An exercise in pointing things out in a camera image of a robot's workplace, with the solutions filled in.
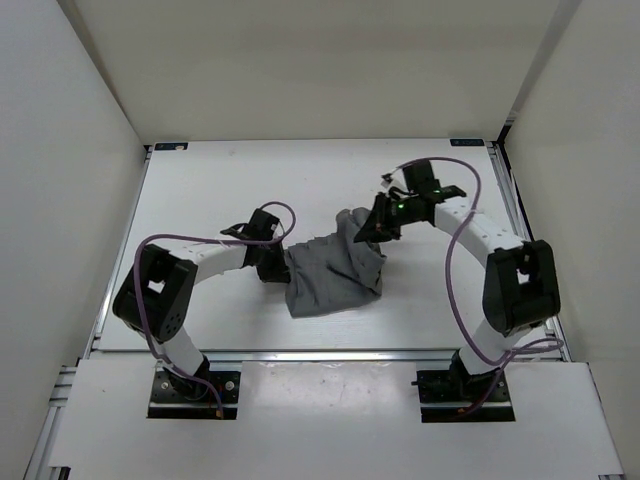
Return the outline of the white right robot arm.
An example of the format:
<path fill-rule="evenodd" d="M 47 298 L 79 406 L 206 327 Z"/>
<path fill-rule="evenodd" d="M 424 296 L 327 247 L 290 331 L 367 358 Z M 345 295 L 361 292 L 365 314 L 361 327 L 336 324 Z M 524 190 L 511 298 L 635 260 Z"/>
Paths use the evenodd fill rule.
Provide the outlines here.
<path fill-rule="evenodd" d="M 466 345 L 457 352 L 462 365 L 449 375 L 449 387 L 460 399 L 470 400 L 486 384 L 484 374 L 516 355 L 546 353 L 555 347 L 542 339 L 519 347 L 517 343 L 560 310 L 560 295 L 551 246 L 526 241 L 499 227 L 480 213 L 478 199 L 469 201 L 456 186 L 401 196 L 395 187 L 375 197 L 371 213 L 356 234 L 356 242 L 398 240 L 401 228 L 427 222 L 451 236 L 445 256 L 445 286 L 454 318 Z M 457 307 L 451 274 L 454 248 L 460 245 L 484 268 L 484 318 L 470 333 Z"/>

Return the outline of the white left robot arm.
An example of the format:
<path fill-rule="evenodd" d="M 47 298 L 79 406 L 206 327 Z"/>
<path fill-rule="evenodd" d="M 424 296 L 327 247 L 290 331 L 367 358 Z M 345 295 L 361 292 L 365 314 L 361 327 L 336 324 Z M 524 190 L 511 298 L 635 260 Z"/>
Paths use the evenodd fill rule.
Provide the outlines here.
<path fill-rule="evenodd" d="M 278 235 L 280 226 L 268 216 L 233 225 L 221 232 L 222 239 L 154 234 L 138 245 L 112 311 L 146 340 L 173 388 L 186 399 L 219 396 L 208 359 L 184 328 L 194 287 L 246 267 L 255 268 L 263 282 L 289 282 L 282 240 L 290 231 Z"/>

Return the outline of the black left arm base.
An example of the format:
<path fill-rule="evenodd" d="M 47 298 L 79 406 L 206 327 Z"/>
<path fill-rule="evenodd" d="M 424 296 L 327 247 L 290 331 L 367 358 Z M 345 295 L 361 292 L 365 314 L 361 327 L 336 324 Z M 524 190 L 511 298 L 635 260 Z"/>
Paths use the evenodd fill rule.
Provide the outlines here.
<path fill-rule="evenodd" d="M 150 389 L 147 417 L 169 420 L 235 420 L 241 386 L 241 371 L 211 366 L 208 383 L 184 379 L 158 364 Z"/>

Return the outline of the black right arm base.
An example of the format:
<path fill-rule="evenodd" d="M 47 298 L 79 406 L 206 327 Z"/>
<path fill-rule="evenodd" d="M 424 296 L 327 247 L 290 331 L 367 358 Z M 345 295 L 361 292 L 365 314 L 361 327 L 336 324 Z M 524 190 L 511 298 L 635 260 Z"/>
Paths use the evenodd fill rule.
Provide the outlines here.
<path fill-rule="evenodd" d="M 503 369 L 471 375 L 458 353 L 447 369 L 421 369 L 417 388 L 422 423 L 503 423 L 516 420 Z"/>

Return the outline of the grey pleated skirt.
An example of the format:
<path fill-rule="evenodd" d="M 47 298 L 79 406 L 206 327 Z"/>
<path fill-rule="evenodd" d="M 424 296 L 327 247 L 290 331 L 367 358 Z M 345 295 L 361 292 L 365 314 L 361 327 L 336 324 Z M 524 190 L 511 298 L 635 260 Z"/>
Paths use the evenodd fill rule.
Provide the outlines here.
<path fill-rule="evenodd" d="M 324 316 L 360 308 L 382 296 L 386 256 L 375 243 L 354 241 L 370 211 L 336 214 L 336 230 L 285 250 L 291 280 L 285 301 L 293 318 Z"/>

